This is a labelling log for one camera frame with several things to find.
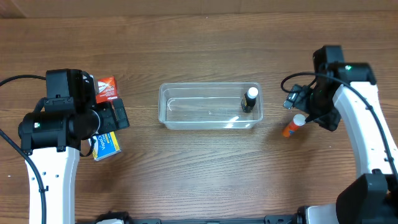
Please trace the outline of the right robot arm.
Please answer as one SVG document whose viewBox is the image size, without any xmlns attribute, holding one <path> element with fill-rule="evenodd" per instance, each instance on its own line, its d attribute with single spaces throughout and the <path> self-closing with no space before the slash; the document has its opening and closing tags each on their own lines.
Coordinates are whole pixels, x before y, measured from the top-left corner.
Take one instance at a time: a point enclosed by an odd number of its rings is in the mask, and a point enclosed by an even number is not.
<svg viewBox="0 0 398 224">
<path fill-rule="evenodd" d="M 397 223 L 397 145 L 371 66 L 345 62 L 339 45 L 323 46 L 312 59 L 313 81 L 295 84 L 284 108 L 306 113 L 306 123 L 329 131 L 344 122 L 357 178 L 334 203 L 299 208 L 293 223 Z"/>
</svg>

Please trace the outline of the orange bottle white cap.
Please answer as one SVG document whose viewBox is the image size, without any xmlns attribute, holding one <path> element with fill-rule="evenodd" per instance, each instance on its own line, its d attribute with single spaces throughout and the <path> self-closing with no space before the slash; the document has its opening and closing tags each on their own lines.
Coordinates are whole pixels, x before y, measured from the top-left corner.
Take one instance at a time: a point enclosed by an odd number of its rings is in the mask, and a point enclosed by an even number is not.
<svg viewBox="0 0 398 224">
<path fill-rule="evenodd" d="M 292 121 L 284 128 L 282 135 L 289 138 L 296 130 L 305 125 L 306 117 L 302 114 L 296 114 Z"/>
</svg>

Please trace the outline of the blue yellow VapoDrops box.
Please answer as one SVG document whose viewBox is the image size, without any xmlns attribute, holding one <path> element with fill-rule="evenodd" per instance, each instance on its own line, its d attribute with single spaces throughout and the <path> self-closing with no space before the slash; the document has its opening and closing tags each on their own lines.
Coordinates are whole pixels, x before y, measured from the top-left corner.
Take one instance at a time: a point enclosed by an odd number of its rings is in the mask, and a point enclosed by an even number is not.
<svg viewBox="0 0 398 224">
<path fill-rule="evenodd" d="M 90 146 L 93 146 L 92 155 L 95 161 L 100 161 L 121 152 L 114 132 L 93 136 L 88 142 Z"/>
</svg>

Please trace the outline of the dark bottle white cap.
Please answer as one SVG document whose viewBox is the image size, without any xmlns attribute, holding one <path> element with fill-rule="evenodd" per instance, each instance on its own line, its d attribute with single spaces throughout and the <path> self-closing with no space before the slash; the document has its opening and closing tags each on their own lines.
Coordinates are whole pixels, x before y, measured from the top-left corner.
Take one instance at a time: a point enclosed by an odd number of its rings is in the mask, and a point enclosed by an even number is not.
<svg viewBox="0 0 398 224">
<path fill-rule="evenodd" d="M 255 104 L 259 91 L 256 87 L 250 87 L 248 91 L 244 94 L 241 102 L 242 109 L 245 113 L 250 113 Z"/>
</svg>

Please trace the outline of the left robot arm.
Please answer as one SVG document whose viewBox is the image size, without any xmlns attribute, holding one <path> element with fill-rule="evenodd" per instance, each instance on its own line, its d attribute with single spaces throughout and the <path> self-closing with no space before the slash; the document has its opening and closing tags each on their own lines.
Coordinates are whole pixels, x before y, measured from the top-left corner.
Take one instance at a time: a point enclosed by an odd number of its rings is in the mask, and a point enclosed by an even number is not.
<svg viewBox="0 0 398 224">
<path fill-rule="evenodd" d="M 95 80 L 83 70 L 49 70 L 47 95 L 18 127 L 27 156 L 29 222 L 74 223 L 81 142 L 129 127 L 123 101 L 98 103 Z"/>
</svg>

